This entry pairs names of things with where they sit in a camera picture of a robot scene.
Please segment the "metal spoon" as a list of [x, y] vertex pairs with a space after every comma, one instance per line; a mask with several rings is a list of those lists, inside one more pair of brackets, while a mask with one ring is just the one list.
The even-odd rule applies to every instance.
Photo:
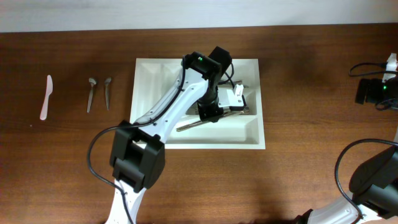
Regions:
[[[231, 82], [220, 82], [219, 85], [231, 85]], [[248, 85], [245, 85], [242, 80], [233, 81], [233, 85], [242, 85], [244, 88], [249, 88]]]

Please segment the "pink plastic knife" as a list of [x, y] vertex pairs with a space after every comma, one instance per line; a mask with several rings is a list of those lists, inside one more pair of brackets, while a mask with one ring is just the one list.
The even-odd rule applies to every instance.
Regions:
[[53, 92], [53, 80], [52, 80], [52, 77], [50, 75], [48, 75], [44, 102], [43, 102], [42, 109], [40, 112], [40, 120], [42, 120], [42, 121], [47, 119], [47, 114], [48, 114], [48, 109], [49, 109], [49, 98], [50, 98], [50, 95], [52, 94], [52, 92]]

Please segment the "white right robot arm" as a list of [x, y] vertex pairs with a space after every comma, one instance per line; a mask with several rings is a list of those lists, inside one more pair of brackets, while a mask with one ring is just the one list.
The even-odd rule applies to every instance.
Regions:
[[[364, 143], [388, 148], [358, 166], [346, 193], [339, 179], [340, 163], [349, 149]], [[350, 143], [336, 160], [334, 178], [341, 197], [323, 208], [309, 209], [294, 223], [366, 223], [397, 216], [397, 142], [360, 139]]]

